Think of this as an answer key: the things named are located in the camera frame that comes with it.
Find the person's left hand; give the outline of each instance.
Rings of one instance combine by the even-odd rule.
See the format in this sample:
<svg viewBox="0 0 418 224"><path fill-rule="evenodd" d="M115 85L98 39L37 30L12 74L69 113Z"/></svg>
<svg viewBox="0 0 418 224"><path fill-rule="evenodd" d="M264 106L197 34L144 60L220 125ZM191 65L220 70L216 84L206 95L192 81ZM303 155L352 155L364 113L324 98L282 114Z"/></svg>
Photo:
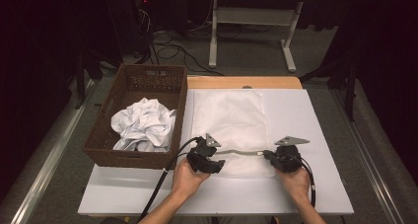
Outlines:
<svg viewBox="0 0 418 224"><path fill-rule="evenodd" d="M187 200L197 192L200 185L209 177L210 174L194 173L187 158L184 158L175 167L172 194Z"/></svg>

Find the person's hand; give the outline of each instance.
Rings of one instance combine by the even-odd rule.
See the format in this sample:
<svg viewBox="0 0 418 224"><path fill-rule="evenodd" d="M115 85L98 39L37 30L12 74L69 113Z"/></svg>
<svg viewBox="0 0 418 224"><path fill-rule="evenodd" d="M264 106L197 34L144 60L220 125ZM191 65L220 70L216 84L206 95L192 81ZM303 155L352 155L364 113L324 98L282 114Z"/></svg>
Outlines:
<svg viewBox="0 0 418 224"><path fill-rule="evenodd" d="M194 173L187 159L184 158L175 167L172 194L187 200L197 192L200 185L209 177L210 174Z"/></svg>
<svg viewBox="0 0 418 224"><path fill-rule="evenodd" d="M300 168L293 173L282 173L276 169L276 173L281 178L285 190L290 194L294 201L308 199L310 176L307 170Z"/></svg>

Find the metal floor strip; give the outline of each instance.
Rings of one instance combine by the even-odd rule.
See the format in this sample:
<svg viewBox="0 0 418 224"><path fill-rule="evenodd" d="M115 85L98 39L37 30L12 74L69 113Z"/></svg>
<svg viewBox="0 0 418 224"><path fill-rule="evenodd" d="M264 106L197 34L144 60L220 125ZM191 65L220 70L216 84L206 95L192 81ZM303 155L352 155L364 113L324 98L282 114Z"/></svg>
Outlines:
<svg viewBox="0 0 418 224"><path fill-rule="evenodd" d="M365 171L369 177L369 180L372 184L373 189L375 190L376 196L381 203L384 213L386 214L387 220L392 224L403 224L403 219L400 216L396 205L394 204L390 192L387 189L386 183L384 182L378 168L376 167L373 159L367 149L365 142L363 141L357 126L352 122L347 116L344 110L344 99L342 98L340 92L337 90L330 90L332 98L337 103L340 112L342 113L345 122L347 123L350 132L355 140L358 152L362 158L362 163L365 168Z"/></svg>
<svg viewBox="0 0 418 224"><path fill-rule="evenodd" d="M78 110L74 111L74 114L69 122L64 133L60 136L58 141L53 146L51 152L46 158L45 163L40 169L34 183L32 184L31 189L26 195L24 201L22 202L20 208L18 209L15 217L13 218L12 224L27 223L32 214L34 213L37 204L42 198L50 180L52 179L53 174L55 173L56 168L58 167L59 161L65 151L68 141L70 140L71 135L83 114L85 109L85 103L89 100L90 96L96 89L97 84L93 80L90 80L86 86L86 95L85 102L80 106Z"/></svg>

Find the person's arm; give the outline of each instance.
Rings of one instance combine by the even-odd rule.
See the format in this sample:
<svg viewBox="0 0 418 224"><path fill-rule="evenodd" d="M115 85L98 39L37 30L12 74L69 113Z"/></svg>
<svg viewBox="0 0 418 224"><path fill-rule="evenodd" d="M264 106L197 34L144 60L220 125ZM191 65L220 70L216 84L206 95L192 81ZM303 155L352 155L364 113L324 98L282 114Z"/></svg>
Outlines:
<svg viewBox="0 0 418 224"><path fill-rule="evenodd" d="M292 200L298 208L304 223L306 224L322 224L325 221L316 212L308 198L308 190L310 188L310 177L308 172L300 168L294 173L282 173L276 170L276 173L282 180L285 190L290 194Z"/></svg>
<svg viewBox="0 0 418 224"><path fill-rule="evenodd" d="M169 223L178 209L197 192L200 185L209 177L210 174L194 173L187 159L184 158L175 167L172 192L139 223Z"/></svg>

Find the basket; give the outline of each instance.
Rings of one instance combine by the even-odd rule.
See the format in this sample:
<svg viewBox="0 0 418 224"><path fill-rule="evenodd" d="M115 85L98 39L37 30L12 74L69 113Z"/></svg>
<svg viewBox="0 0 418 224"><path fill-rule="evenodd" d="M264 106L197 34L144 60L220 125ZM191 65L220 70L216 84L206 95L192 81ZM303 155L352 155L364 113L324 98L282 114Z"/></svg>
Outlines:
<svg viewBox="0 0 418 224"><path fill-rule="evenodd" d="M164 168L178 151L186 96L185 67L122 64L83 147L84 152L101 167ZM113 150L120 135L111 128L111 117L143 98L158 99L167 109L176 110L170 151Z"/></svg>

